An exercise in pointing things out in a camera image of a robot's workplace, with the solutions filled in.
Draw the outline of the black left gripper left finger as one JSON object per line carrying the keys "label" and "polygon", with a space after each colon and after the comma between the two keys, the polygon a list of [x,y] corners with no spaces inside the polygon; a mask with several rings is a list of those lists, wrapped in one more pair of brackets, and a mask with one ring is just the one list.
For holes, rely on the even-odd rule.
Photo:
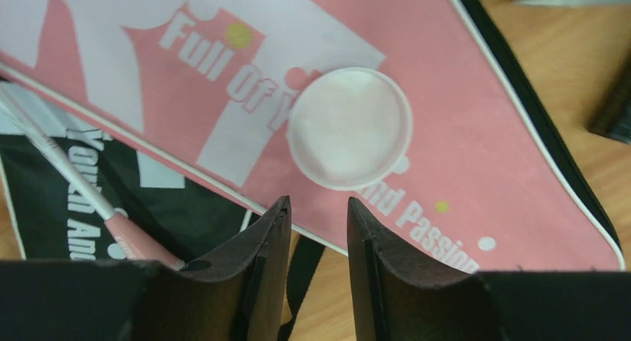
{"label": "black left gripper left finger", "polygon": [[3,261],[3,340],[276,340],[291,205],[174,271],[155,261]]}

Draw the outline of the clear round tube lid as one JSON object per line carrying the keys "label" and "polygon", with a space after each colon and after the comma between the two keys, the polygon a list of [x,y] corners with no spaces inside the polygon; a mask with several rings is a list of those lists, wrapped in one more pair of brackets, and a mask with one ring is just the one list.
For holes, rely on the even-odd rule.
{"label": "clear round tube lid", "polygon": [[391,174],[405,156],[414,119],[406,93],[369,68],[323,74],[296,99],[286,131],[300,172],[324,188],[353,191]]}

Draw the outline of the pink badminton racket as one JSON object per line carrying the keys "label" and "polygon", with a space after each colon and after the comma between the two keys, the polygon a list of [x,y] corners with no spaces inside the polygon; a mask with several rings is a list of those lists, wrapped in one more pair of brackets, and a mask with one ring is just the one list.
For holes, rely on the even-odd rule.
{"label": "pink badminton racket", "polygon": [[31,144],[55,167],[69,185],[76,188],[97,214],[128,259],[157,260],[173,270],[186,263],[165,249],[128,217],[116,212],[112,204],[76,169],[58,143],[20,107],[7,83],[1,84],[1,110],[30,140]]}

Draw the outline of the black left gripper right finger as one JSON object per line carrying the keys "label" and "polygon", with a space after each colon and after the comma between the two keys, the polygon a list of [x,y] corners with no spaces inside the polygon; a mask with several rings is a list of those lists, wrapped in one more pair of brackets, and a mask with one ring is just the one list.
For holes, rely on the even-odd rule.
{"label": "black left gripper right finger", "polygon": [[628,340],[628,272],[468,274],[415,249],[357,198],[347,252],[358,340]]}

